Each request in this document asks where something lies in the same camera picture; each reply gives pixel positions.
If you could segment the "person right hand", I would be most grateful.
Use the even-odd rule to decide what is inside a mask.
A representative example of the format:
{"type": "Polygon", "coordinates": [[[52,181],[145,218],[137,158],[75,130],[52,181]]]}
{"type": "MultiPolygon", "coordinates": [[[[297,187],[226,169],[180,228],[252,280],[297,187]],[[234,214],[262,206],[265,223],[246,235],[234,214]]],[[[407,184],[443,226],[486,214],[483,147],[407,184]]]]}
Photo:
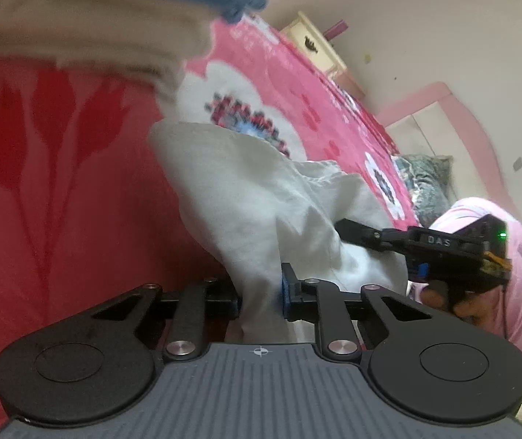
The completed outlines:
{"type": "Polygon", "coordinates": [[[423,305],[447,312],[486,331],[492,330],[495,326],[499,296],[496,289],[480,294],[467,293],[463,300],[450,306],[445,294],[435,286],[426,286],[420,294],[423,305]]]}

